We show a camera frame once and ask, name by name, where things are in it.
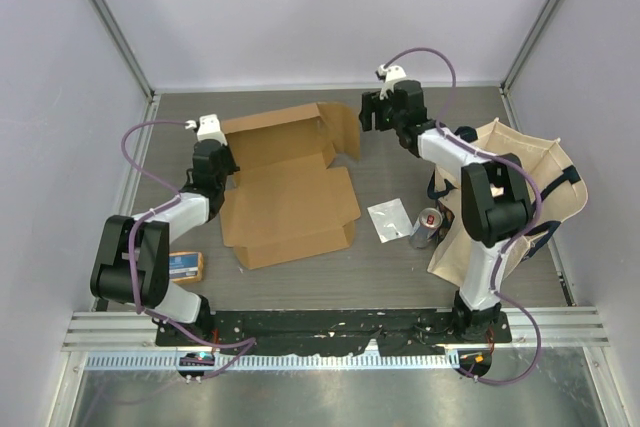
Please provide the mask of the brown cardboard box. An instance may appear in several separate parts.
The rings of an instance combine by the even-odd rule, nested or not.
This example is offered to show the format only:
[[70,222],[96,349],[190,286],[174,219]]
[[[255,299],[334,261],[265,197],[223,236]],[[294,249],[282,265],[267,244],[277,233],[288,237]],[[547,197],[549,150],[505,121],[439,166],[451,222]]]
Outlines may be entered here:
[[340,102],[315,102],[225,120],[239,167],[220,211],[222,238],[250,270],[349,248],[361,216],[349,171],[360,124]]

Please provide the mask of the clear plastic sachet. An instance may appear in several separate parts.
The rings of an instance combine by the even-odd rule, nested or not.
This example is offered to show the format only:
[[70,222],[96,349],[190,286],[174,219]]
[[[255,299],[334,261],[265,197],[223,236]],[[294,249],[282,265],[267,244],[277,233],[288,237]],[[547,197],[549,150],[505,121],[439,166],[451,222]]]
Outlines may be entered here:
[[381,243],[407,237],[412,232],[412,223],[399,198],[367,208]]

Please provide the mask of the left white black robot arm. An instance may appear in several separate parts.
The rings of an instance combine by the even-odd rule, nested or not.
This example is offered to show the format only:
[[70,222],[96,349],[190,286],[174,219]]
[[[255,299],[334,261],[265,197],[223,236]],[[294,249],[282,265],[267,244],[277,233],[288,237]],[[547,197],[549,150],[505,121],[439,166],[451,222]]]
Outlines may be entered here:
[[219,214],[227,178],[237,171],[226,143],[196,143],[187,182],[172,200],[143,214],[105,221],[90,279],[92,294],[152,314],[190,345],[210,340],[214,316],[209,302],[170,279],[170,244]]

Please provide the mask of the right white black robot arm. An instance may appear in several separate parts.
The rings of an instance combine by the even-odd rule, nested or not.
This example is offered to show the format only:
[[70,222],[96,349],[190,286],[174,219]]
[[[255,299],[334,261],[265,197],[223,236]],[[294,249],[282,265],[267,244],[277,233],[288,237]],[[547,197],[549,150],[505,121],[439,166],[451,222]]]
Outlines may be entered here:
[[403,148],[444,168],[458,183],[471,254],[454,298],[451,327],[462,341],[482,338],[498,321],[505,299],[500,286],[509,251],[536,223],[529,194],[540,195],[535,183],[515,155],[491,154],[429,118],[423,89],[415,80],[363,93],[359,120],[365,132],[394,131]]

